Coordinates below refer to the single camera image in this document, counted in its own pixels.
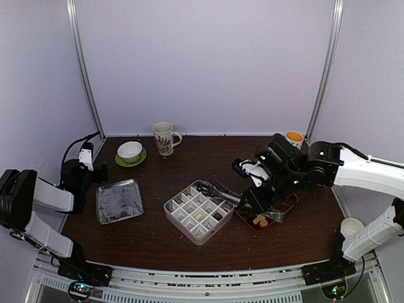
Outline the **bunny print tin lid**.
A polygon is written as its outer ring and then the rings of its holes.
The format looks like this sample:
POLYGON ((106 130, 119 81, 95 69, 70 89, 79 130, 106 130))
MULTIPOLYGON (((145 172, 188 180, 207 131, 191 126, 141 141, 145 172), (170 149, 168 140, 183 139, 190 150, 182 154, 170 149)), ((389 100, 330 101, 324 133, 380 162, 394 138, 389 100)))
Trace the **bunny print tin lid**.
POLYGON ((144 214, 140 185, 128 179, 100 186, 96 190, 96 215, 101 225, 120 222, 144 214))

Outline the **metal tongs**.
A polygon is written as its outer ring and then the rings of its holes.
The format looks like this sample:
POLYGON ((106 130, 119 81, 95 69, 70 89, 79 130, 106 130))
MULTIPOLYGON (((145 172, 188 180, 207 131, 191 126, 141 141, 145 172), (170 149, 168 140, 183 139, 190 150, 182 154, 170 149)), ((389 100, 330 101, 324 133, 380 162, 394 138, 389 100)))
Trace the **metal tongs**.
MULTIPOLYGON (((270 189, 263 189, 262 187, 258 187, 262 191, 269 191, 270 189)), ((237 194, 230 189, 224 187, 219 182, 214 180, 210 181, 197 181, 196 189, 203 193, 205 196, 209 196, 211 198, 222 198, 228 201, 234 208, 238 205, 240 201, 241 194, 237 194)))

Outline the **white divided tin box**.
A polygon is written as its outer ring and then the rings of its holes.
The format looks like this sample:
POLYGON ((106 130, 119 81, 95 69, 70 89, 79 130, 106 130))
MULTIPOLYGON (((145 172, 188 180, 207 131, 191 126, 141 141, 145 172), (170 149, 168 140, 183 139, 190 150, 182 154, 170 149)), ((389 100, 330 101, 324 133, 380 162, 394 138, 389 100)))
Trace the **white divided tin box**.
POLYGON ((234 206, 222 198, 205 196, 196 189, 197 181, 168 200, 163 208, 167 219, 175 227, 194 244, 202 246, 230 221, 234 206), (215 213, 220 213, 223 218, 217 221, 213 218, 215 213), (204 218, 197 220, 197 214, 202 214, 204 218))

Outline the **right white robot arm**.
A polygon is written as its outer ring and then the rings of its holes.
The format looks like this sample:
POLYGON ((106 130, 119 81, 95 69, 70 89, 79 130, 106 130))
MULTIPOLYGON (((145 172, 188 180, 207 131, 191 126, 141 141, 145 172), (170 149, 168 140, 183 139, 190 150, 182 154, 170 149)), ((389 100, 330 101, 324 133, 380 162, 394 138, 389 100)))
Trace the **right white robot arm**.
POLYGON ((261 145, 255 159, 236 159, 232 168, 253 186, 242 193, 237 209, 251 215, 268 211, 294 191, 311 186, 349 186, 394 197, 391 206, 367 226, 346 236, 341 254, 324 264, 328 278, 390 238, 403 234, 403 164, 364 155, 346 143, 317 141, 303 153, 281 134, 261 145))

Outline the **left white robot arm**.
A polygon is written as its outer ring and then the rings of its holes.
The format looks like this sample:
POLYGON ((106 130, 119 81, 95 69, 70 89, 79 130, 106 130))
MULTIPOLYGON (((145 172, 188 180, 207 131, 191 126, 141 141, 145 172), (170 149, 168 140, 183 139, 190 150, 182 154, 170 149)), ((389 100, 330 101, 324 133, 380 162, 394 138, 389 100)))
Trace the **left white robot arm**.
POLYGON ((58 232, 40 212, 81 215, 88 190, 107 178, 106 165, 96 169, 80 160, 68 160, 62 165, 59 184, 45 180, 35 169, 3 169, 1 227, 16 240, 47 250, 77 280, 85 280, 91 268, 83 248, 58 232))

